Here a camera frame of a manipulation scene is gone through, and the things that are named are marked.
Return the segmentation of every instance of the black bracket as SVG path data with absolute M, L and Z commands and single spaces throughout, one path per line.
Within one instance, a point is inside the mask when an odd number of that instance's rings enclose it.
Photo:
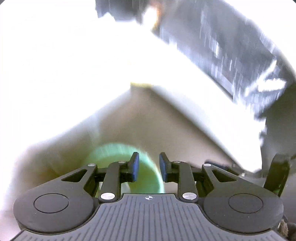
M 159 155 L 159 165 L 164 182 L 178 183 L 178 198 L 181 201 L 198 201 L 195 179 L 200 178 L 198 174 L 201 173 L 201 169 L 193 168 L 188 163 L 182 161 L 170 162 L 164 152 Z
M 130 161 L 118 161 L 111 163 L 98 177 L 103 181 L 99 202 L 115 202 L 120 198 L 121 184 L 135 182 L 139 170 L 139 153 L 134 152 Z
M 264 188 L 281 196 L 290 172 L 288 155 L 276 154 L 272 159 Z
M 94 213 L 100 203 L 120 198 L 121 183 L 134 182 L 139 170 L 139 154 L 130 161 L 111 163 L 98 169 L 88 164 L 25 192 L 13 206 L 21 229 L 38 233 L 60 233 L 71 230 Z M 103 182 L 99 198 L 95 198 Z

